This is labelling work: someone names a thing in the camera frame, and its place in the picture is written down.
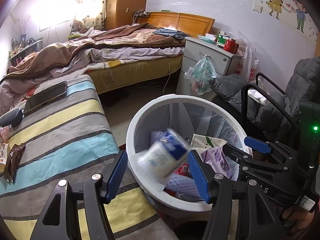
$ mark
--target striped blanket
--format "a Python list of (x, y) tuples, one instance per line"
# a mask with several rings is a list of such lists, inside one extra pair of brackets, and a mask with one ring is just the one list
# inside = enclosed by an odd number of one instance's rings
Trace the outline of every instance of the striped blanket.
[[(17, 240), (30, 239), (59, 180), (85, 181), (110, 165), (119, 151), (91, 78), (84, 75), (67, 84), (65, 98), (25, 117), (9, 139), (11, 147), (26, 144), (15, 183), (0, 178), (0, 214)], [(177, 239), (128, 168), (116, 198), (105, 209), (116, 238)], [(89, 240), (83, 202), (78, 213), (82, 239)]]

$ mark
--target white drawer cabinet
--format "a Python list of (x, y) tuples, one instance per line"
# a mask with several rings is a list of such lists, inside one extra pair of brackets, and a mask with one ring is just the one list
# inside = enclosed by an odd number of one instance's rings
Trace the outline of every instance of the white drawer cabinet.
[(184, 77), (184, 73), (187, 72), (190, 67), (194, 67), (201, 59), (203, 59), (204, 55), (207, 55), (210, 57), (218, 75), (230, 75), (236, 72), (241, 57), (200, 39), (187, 37), (186, 40), (187, 43), (183, 55), (176, 94), (196, 96), (211, 101), (214, 98), (215, 93), (213, 91), (209, 91), (198, 96), (192, 91), (192, 82)]

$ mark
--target curtain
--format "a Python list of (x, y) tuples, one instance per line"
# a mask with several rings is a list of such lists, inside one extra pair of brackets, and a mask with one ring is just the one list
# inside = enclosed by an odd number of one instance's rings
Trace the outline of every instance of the curtain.
[(106, 1), (107, 0), (77, 0), (77, 12), (74, 21), (81, 21), (87, 29), (97, 26), (104, 28), (106, 18)]

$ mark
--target cabinet handle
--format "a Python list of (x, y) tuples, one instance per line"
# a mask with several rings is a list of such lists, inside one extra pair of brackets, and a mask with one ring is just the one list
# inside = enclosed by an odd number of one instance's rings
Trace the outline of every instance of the cabinet handle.
[(199, 54), (201, 54), (201, 55), (203, 55), (203, 56), (207, 56), (207, 57), (211, 58), (210, 56), (205, 55), (205, 54), (203, 54), (203, 53), (201, 53), (201, 52), (199, 52)]

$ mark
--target plastic bin liner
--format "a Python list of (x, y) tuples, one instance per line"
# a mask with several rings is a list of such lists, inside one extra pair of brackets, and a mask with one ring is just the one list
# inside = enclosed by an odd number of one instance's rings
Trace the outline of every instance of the plastic bin liner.
[(242, 149), (241, 141), (232, 126), (214, 111), (191, 103), (170, 103), (149, 113), (136, 129), (135, 152), (150, 147), (152, 131), (172, 128), (191, 143), (193, 134), (221, 138)]

